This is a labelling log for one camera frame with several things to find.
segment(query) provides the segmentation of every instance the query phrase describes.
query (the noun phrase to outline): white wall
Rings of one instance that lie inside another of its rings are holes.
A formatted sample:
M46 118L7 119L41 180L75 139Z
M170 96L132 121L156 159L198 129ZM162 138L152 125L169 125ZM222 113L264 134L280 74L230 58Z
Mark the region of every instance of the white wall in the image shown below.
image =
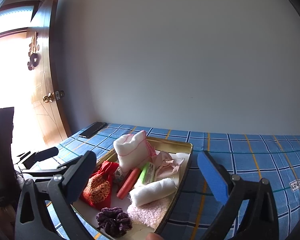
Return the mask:
M300 17L288 0L59 0L74 131L99 120L300 134Z

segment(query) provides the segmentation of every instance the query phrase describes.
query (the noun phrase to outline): human hand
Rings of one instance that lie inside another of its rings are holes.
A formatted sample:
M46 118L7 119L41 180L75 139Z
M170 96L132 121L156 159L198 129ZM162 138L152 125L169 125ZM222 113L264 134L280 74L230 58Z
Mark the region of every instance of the human hand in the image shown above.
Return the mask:
M164 240L161 236L155 234L155 233L149 233L146 236L146 240Z

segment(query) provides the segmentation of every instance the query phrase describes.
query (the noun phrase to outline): red drawstring bag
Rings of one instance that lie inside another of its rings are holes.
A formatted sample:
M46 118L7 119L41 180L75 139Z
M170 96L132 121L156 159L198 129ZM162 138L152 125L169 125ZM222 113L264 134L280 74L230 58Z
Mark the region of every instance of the red drawstring bag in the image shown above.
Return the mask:
M113 173L118 167L118 163L104 161L100 170L91 175L80 199L99 210L104 207L109 208L111 205Z

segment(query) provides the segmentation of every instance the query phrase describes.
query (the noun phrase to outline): pink washcloth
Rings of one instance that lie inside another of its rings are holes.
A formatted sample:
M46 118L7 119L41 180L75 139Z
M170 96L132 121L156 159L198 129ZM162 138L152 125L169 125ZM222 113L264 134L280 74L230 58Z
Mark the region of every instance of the pink washcloth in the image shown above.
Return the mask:
M184 158L172 159L169 153L161 151L158 155L152 156L152 163L156 167L155 180L164 179L179 171Z
M140 207L131 204L127 214L133 223L146 225L156 229L168 210L170 198L165 197Z
M151 156L156 155L154 148L146 140L146 131L133 134L124 134L113 142L113 147L118 155L122 173L127 173L133 168L142 168Z

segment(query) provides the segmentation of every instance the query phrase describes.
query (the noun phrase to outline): green soap bar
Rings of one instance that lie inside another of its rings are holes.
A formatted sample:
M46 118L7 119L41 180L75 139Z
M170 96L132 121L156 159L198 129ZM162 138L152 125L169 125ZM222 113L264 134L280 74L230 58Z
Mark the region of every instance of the green soap bar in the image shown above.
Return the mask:
M154 172L155 172L154 164L151 162L147 162L146 165L142 168L141 174L135 184L135 187L144 186L153 182Z

